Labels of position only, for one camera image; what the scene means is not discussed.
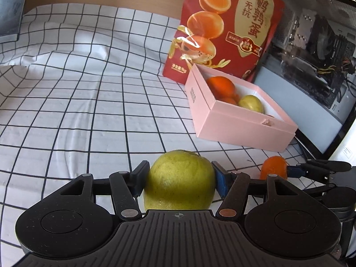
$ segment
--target white grid tablecloth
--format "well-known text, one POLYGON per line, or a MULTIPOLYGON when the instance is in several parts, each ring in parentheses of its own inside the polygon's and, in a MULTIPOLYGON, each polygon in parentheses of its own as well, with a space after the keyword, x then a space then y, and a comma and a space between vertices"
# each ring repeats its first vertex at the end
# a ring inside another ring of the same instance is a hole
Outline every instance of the white grid tablecloth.
MULTIPOLYGON (((82 173, 107 178, 175 149, 253 178, 270 156, 304 162, 296 141, 279 154, 196 137, 184 86, 162 76, 178 24, 131 9, 54 4, 27 13, 19 40, 0 44, 0 267, 23 256, 19 215, 82 173)), ((250 197, 247 211, 259 202, 250 197)), ((113 213, 110 198, 97 203, 113 213)))

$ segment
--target orange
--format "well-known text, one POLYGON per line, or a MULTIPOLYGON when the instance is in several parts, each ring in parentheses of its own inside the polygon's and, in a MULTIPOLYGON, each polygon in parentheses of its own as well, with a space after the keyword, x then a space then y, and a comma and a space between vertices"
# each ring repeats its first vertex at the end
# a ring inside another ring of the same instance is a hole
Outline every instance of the orange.
POLYGON ((216 14, 225 13, 231 6, 231 0, 199 0, 200 6, 216 14))
POLYGON ((216 13, 200 11, 191 15, 186 26, 193 34, 213 39, 219 37, 224 31, 224 21, 216 13))
POLYGON ((233 99, 235 100, 236 103, 239 103, 240 101, 240 95, 238 95, 237 93, 234 94, 233 99))
POLYGON ((201 36, 192 35, 186 38, 181 45, 182 53, 188 55, 195 63, 204 63, 216 55, 215 45, 201 36))
POLYGON ((211 92, 216 99, 232 98, 235 94, 235 85, 224 76, 213 76, 206 80, 211 92))
POLYGON ((283 157, 275 156, 265 160, 262 165, 260 180, 267 179, 268 174, 276 174, 282 178, 287 178, 287 162, 283 157))
POLYGON ((223 101, 223 102, 226 102, 226 103, 237 105, 235 99, 233 99, 231 97, 223 97, 223 98, 220 98, 219 100, 223 101))

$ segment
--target cable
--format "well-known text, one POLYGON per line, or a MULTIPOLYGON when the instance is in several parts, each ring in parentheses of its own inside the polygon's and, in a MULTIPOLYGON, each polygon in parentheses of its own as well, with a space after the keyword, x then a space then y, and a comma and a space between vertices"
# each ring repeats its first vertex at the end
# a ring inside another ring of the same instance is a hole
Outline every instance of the cable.
POLYGON ((340 103, 342 100, 341 88, 338 91, 337 102, 340 103))
POLYGON ((351 89, 350 89, 350 85, 348 84, 349 82, 351 82, 351 81, 349 81, 348 79, 345 79, 345 81, 346 81, 346 84, 347 84, 347 86, 348 86, 348 91, 350 91, 350 94, 354 97, 354 98, 356 98, 356 95, 354 95, 353 93, 352 93, 352 91, 351 91, 351 89))
POLYGON ((355 254, 356 254, 356 250, 353 251, 351 254, 347 255, 345 258, 343 258, 343 259, 341 260, 341 262, 343 262, 343 261, 345 261, 345 260, 351 258, 351 257, 352 257, 353 255, 355 255, 355 254))
POLYGON ((331 65, 327 68, 318 68, 317 69, 317 72, 318 74, 330 74, 332 72, 334 72, 336 69, 336 66, 335 65, 331 65))
POLYGON ((350 80, 348 80, 348 79, 346 79, 347 81, 347 83, 350 83, 353 87, 350 87, 350 88, 352 88, 352 89, 354 89, 354 90, 356 90, 356 84, 355 83, 353 83, 353 82, 351 82, 350 80))

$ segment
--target small orange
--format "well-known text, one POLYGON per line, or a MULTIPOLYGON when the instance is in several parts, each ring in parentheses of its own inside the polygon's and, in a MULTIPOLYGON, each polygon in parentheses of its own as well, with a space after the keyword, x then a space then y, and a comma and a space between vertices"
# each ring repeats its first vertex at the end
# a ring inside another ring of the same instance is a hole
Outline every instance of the small orange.
POLYGON ((200 6, 216 14, 225 13, 231 6, 231 0, 199 0, 200 6))
POLYGON ((186 26, 193 34, 207 39, 219 37, 224 31, 224 21, 216 13, 200 11, 191 15, 186 26))
POLYGON ((226 102, 226 103, 237 105, 235 99, 233 99, 231 97, 223 97, 223 98, 220 98, 219 100, 223 101, 223 102, 226 102))
POLYGON ((276 174, 284 179, 287 178, 287 162, 283 157, 275 156, 265 160, 259 179, 265 180, 269 174, 276 174))
POLYGON ((236 103, 239 103, 240 100, 240 95, 238 95, 237 93, 234 94, 233 99, 235 100, 236 103))
POLYGON ((233 98, 235 95, 235 85, 224 76, 210 77, 206 80, 206 83, 216 99, 233 98))

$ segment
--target red bag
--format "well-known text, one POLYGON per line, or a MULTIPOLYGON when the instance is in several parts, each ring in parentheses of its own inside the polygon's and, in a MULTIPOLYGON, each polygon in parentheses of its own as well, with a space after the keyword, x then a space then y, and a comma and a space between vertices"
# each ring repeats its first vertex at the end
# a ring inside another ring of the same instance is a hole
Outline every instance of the red bag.
POLYGON ((185 84, 199 63, 251 78, 283 8, 282 0, 185 0, 163 76, 185 84))

